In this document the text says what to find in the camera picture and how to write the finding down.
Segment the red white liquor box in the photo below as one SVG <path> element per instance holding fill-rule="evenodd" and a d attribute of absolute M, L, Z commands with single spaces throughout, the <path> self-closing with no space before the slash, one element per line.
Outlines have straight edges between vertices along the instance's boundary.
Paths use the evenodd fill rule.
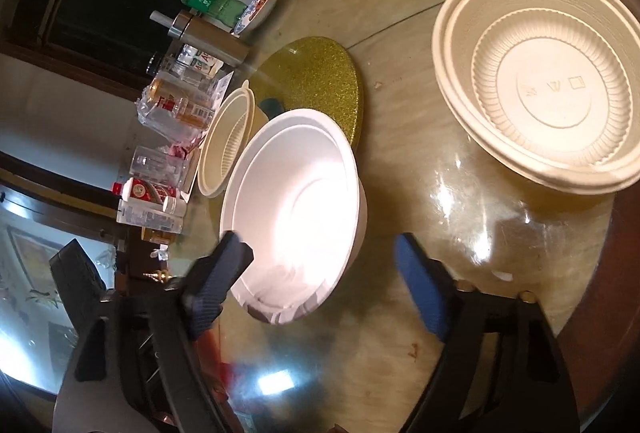
<path fill-rule="evenodd" d="M 166 198 L 176 197 L 175 188 L 153 184 L 131 176 L 127 182 L 114 182 L 112 193 L 129 204 L 153 205 L 163 208 Z"/>

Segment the gold glitter round placemat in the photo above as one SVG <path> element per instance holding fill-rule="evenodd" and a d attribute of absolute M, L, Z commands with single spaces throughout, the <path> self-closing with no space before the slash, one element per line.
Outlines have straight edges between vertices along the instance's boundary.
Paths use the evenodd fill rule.
<path fill-rule="evenodd" d="M 341 127 L 352 148 L 358 146 L 363 88 L 354 60 L 329 37 L 308 36 L 283 46 L 250 76 L 256 99 L 273 98 L 286 111 L 314 109 Z"/>

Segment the steel thermos flask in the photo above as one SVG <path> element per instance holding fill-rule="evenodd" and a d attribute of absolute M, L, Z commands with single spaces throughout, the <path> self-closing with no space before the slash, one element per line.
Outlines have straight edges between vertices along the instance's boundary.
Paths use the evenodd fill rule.
<path fill-rule="evenodd" d="M 150 19 L 168 29 L 170 37 L 202 50 L 231 67 L 241 66 L 250 52 L 250 46 L 239 38 L 185 10 L 175 18 L 154 10 Z"/>

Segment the green plastic soda bottle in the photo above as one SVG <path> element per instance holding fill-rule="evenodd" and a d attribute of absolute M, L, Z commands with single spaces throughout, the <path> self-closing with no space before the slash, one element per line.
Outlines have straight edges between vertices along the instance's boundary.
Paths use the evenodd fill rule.
<path fill-rule="evenodd" d="M 213 17 L 225 26 L 235 26 L 247 8 L 247 4 L 240 0 L 181 0 L 181 3 L 200 14 Z"/>

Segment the white foam bowl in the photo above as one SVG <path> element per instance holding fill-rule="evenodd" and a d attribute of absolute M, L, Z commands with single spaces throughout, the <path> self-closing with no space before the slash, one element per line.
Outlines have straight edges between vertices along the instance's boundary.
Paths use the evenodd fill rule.
<path fill-rule="evenodd" d="M 295 109 L 236 160 L 220 214 L 254 260 L 231 288 L 252 317 L 285 325 L 316 309 L 358 257 L 368 205 L 352 147 L 329 115 Z"/>

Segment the cream ribbed plastic bowl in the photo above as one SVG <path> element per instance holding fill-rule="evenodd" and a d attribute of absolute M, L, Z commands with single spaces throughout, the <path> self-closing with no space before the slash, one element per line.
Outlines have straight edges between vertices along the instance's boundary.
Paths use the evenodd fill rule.
<path fill-rule="evenodd" d="M 222 103 L 203 142 L 196 179 L 204 197 L 216 198 L 226 190 L 236 161 L 267 122 L 245 80 Z"/>

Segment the blue patterned food plate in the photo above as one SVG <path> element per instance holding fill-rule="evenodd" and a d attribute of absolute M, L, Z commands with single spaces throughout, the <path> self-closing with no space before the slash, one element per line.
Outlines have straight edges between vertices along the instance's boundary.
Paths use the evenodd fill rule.
<path fill-rule="evenodd" d="M 252 0 L 235 23 L 231 34 L 240 36 L 243 33 L 250 33 L 251 30 L 258 28 L 270 15 L 276 3 L 277 0 Z"/>

